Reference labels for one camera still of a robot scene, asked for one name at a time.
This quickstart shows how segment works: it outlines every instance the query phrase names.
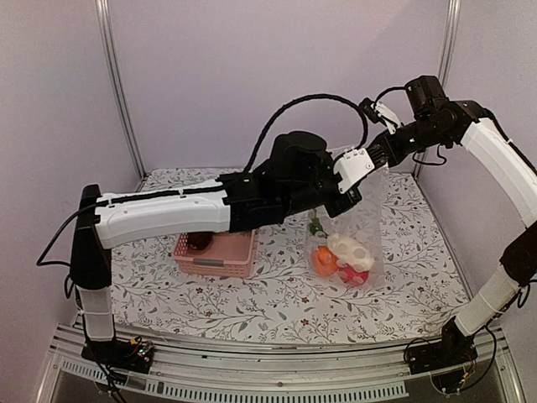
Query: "toy fruit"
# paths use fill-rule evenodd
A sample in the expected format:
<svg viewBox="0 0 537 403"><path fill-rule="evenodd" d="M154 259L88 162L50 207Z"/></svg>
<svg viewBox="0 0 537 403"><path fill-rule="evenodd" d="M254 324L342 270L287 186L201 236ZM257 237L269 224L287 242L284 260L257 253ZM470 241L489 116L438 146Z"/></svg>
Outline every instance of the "toy fruit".
<svg viewBox="0 0 537 403"><path fill-rule="evenodd" d="M345 264L345 266L339 268L337 275L339 275L340 279L342 279L345 284L353 287L359 287L368 280L369 271L363 271L360 273L355 271L353 267Z"/></svg>
<svg viewBox="0 0 537 403"><path fill-rule="evenodd" d="M320 277L330 277L340 269L337 266L337 257L326 246L320 246L311 252L311 264Z"/></svg>
<svg viewBox="0 0 537 403"><path fill-rule="evenodd" d="M213 233L189 233L186 244L192 250L205 250L212 242Z"/></svg>
<svg viewBox="0 0 537 403"><path fill-rule="evenodd" d="M369 271L375 263L375 259L369 249L346 235L331 233L326 240L326 244L328 249L341 262L349 264L357 272Z"/></svg>

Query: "clear plastic bag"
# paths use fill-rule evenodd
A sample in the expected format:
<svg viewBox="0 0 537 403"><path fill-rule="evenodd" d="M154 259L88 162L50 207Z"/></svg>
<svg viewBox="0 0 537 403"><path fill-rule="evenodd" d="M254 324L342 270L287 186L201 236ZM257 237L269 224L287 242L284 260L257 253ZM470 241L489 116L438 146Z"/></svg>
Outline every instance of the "clear plastic bag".
<svg viewBox="0 0 537 403"><path fill-rule="evenodd" d="M334 155L343 152L335 150ZM308 212L305 259L311 270L334 285L372 290L384 284L380 218L388 168L367 176L359 186L362 200L330 218L324 207Z"/></svg>

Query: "gray wall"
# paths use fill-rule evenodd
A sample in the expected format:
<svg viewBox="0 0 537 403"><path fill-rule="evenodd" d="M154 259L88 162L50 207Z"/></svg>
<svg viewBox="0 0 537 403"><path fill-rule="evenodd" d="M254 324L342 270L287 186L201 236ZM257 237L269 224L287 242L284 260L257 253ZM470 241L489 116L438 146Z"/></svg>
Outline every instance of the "gray wall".
<svg viewBox="0 0 537 403"><path fill-rule="evenodd" d="M74 314L66 269L37 268L84 185L131 191L93 1L0 2L0 400L28 402L57 322ZM71 230L52 257L69 259Z"/></svg>
<svg viewBox="0 0 537 403"><path fill-rule="evenodd" d="M473 99L498 117L509 137L537 162L537 3L462 2L460 30L447 93ZM472 289L498 264L503 248L522 231L503 191L469 154L446 152L448 165L426 168L423 185L453 242ZM537 293L503 319L503 329L529 401L537 399Z"/></svg>
<svg viewBox="0 0 537 403"><path fill-rule="evenodd" d="M333 92L360 102L435 74L447 13L447 2L426 0L114 0L110 7L149 169L242 166L271 114L291 99ZM409 121L404 96L389 100ZM276 134L293 129L314 131L331 147L355 144L362 132L350 108L309 102L275 124L258 161Z"/></svg>

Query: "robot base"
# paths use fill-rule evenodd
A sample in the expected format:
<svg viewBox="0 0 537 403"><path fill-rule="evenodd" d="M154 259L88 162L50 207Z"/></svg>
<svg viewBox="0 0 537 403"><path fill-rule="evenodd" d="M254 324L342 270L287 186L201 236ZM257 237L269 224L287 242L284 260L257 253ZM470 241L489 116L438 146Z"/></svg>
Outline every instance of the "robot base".
<svg viewBox="0 0 537 403"><path fill-rule="evenodd" d="M115 338L111 342L86 341L81 356L107 368L148 374L153 363L154 346L148 341L133 344Z"/></svg>
<svg viewBox="0 0 537 403"><path fill-rule="evenodd" d="M410 373L422 374L477 359L477 351L473 344L459 348L449 355L442 353L441 344L442 342L427 343L407 348L405 360L409 364Z"/></svg>

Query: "pink basket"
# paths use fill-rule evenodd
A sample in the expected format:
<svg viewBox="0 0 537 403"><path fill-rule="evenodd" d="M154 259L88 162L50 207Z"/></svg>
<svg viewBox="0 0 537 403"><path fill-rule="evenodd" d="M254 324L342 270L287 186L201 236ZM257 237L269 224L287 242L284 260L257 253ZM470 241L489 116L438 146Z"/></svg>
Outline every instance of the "pink basket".
<svg viewBox="0 0 537 403"><path fill-rule="evenodd" d="M185 233L179 236L172 254L185 273L223 277L249 277L253 262L255 231L215 233L201 251L188 249Z"/></svg>

